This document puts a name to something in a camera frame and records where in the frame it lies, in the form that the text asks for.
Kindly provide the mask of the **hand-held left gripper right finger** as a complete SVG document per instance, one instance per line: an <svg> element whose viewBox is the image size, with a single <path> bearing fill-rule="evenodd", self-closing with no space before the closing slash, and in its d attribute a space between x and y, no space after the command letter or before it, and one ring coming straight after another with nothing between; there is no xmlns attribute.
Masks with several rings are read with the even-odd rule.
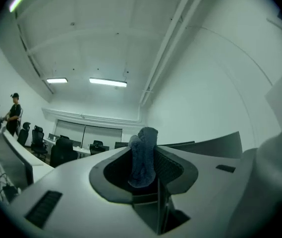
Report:
<svg viewBox="0 0 282 238"><path fill-rule="evenodd" d="M164 238L223 238L249 179L249 154L242 158L200 155L158 146L156 150L182 166L167 184L174 210L189 219Z"/></svg>

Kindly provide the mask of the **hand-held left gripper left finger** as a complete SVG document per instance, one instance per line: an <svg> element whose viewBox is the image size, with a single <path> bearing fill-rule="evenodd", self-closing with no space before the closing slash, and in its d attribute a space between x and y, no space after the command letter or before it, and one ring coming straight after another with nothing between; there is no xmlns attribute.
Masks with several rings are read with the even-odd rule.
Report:
<svg viewBox="0 0 282 238"><path fill-rule="evenodd" d="M155 238L156 233L131 205L112 203L99 196L89 182L89 173L120 148L71 161L51 170L26 188L9 206L11 214L40 236L54 238ZM47 191L61 198L39 229L26 220L31 208Z"/></svg>

